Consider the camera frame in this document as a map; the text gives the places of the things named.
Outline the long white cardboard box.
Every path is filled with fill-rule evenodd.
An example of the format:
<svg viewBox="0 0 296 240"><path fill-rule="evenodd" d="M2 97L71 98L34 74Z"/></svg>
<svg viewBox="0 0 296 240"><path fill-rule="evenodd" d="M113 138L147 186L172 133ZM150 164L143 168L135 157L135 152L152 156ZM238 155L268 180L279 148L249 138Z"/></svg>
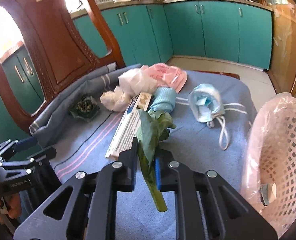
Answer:
<svg viewBox="0 0 296 240"><path fill-rule="evenodd" d="M151 98L152 94L145 92L132 98L108 147L106 159L115 161L121 152L131 149L133 138L137 136L140 127L138 110L147 111Z"/></svg>

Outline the green leafy vegetable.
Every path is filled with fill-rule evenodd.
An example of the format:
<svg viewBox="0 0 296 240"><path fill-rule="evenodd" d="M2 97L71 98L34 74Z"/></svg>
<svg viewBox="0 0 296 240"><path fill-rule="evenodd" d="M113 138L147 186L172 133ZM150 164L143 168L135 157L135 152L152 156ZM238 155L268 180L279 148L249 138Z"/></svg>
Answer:
<svg viewBox="0 0 296 240"><path fill-rule="evenodd" d="M138 110L140 127L137 131L138 157L144 181L150 191L155 207L159 212L167 211L162 193L157 189L155 168L155 151L159 143L168 139L170 130L175 129L171 115L163 110L146 112Z"/></svg>

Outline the dark green wrapper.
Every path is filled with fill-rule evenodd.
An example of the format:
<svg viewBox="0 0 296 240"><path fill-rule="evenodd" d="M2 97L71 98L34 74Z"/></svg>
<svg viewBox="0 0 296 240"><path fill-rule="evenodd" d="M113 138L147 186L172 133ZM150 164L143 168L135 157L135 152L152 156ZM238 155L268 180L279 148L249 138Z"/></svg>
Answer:
<svg viewBox="0 0 296 240"><path fill-rule="evenodd" d="M92 121L100 112L100 107L91 94L84 94L78 102L75 102L69 109L73 118L81 119L86 122Z"/></svg>

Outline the white tissue bag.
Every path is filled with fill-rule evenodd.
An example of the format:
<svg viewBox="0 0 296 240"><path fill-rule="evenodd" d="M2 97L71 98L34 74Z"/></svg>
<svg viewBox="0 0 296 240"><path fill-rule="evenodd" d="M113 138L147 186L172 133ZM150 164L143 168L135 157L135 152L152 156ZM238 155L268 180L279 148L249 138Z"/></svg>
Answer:
<svg viewBox="0 0 296 240"><path fill-rule="evenodd" d="M124 112L129 103L131 97L126 94L120 86L116 86L113 91L107 91L100 96L100 102L103 106L113 112Z"/></svg>

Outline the light blue knit cloth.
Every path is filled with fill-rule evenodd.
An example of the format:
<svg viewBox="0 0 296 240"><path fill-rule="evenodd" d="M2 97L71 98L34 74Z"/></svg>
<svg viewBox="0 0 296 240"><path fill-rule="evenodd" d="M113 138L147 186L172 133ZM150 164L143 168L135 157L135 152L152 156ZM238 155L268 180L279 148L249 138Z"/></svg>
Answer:
<svg viewBox="0 0 296 240"><path fill-rule="evenodd" d="M173 88L159 87L154 94L149 112L164 111L172 113L175 108L177 92Z"/></svg>

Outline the white plastic bag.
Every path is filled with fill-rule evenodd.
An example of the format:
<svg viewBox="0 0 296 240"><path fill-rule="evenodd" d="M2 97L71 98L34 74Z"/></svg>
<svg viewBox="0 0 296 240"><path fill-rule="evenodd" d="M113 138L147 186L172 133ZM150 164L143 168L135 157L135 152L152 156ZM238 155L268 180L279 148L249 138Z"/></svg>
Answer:
<svg viewBox="0 0 296 240"><path fill-rule="evenodd" d="M139 68L130 69L118 77L119 86L124 93L131 97L141 92L154 94L158 88L157 81Z"/></svg>

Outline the blue face mask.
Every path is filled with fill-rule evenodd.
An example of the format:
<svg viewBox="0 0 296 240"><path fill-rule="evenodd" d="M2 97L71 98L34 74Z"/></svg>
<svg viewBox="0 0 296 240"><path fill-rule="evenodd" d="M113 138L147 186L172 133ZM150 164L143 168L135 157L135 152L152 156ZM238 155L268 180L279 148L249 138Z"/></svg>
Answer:
<svg viewBox="0 0 296 240"><path fill-rule="evenodd" d="M195 87L188 95L187 101L193 116L199 123L213 128L215 120L218 121L221 126L218 144L223 151L227 150L230 137L226 129L225 112L233 111L248 115L245 106L240 103L224 104L219 91L208 83L202 83Z"/></svg>

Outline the pink printed plastic bag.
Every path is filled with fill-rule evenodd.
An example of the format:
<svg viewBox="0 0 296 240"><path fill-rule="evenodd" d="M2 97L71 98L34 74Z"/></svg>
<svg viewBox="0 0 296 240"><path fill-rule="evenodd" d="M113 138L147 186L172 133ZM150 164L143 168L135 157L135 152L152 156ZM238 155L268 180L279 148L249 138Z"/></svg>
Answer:
<svg viewBox="0 0 296 240"><path fill-rule="evenodd" d="M187 82L187 72L176 66L156 63L152 66L143 65L141 70L155 79L159 87L173 88L178 94Z"/></svg>

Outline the teal kitchen cabinets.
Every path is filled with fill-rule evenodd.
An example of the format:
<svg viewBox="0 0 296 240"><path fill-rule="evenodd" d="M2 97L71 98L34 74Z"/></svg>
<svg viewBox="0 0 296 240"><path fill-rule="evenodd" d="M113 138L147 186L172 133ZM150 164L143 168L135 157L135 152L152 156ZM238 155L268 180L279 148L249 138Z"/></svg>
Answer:
<svg viewBox="0 0 296 240"><path fill-rule="evenodd" d="M268 69L272 51L271 10L237 0L169 0L97 4L114 34L125 67L151 66L173 55L204 56ZM9 12L0 16L0 63L22 108L34 113L44 102L23 36ZM91 51L107 54L88 14L72 18ZM13 121L0 97L0 143L30 135Z"/></svg>

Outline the blue striped seat cloth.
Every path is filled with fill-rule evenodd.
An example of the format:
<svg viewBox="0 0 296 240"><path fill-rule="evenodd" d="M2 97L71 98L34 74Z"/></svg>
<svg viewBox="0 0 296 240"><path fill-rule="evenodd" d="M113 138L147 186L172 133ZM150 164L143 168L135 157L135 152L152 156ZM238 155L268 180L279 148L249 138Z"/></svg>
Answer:
<svg viewBox="0 0 296 240"><path fill-rule="evenodd" d="M109 164L106 153L121 124L122 113L100 105L91 121L73 117L70 109L84 95L96 103L105 92L119 85L126 68L101 67L64 89L29 126L41 147L52 146L56 157L50 164L62 183L76 172L99 172ZM188 95L199 85L218 90L224 107L225 125L198 122L188 104ZM174 128L155 151L153 167L158 172L177 161L198 173L216 171L235 190L241 188L247 135L257 112L248 87L229 76L189 71L175 97L171 112ZM174 192L164 192L165 212L157 210L141 171L135 189L117 195L116 239L177 239Z"/></svg>

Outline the wooden glass door frame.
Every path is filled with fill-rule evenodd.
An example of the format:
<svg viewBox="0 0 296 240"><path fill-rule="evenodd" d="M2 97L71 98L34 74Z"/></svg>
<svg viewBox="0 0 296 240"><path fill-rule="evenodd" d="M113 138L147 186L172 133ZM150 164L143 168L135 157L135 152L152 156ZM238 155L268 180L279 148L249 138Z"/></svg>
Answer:
<svg viewBox="0 0 296 240"><path fill-rule="evenodd" d="M277 93L296 94L296 3L264 0L272 9L272 54L268 76Z"/></svg>

